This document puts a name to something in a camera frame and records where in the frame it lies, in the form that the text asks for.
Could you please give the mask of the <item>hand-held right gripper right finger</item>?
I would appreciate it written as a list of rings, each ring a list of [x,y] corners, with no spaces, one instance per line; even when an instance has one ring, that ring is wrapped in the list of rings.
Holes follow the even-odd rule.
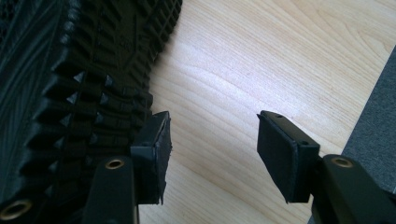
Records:
[[[307,203],[320,145],[283,115],[262,111],[257,152],[287,203]]]

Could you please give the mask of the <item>black knit shoe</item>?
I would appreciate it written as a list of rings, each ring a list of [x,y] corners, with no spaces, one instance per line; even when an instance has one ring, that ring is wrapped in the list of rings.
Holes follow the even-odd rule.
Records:
[[[0,224],[138,224],[130,147],[182,0],[0,0]]]

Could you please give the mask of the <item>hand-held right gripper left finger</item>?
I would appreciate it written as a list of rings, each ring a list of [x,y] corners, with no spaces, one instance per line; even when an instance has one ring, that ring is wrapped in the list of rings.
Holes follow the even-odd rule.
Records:
[[[166,171],[172,151],[170,121],[168,111],[154,114],[130,147],[139,204],[163,203]]]

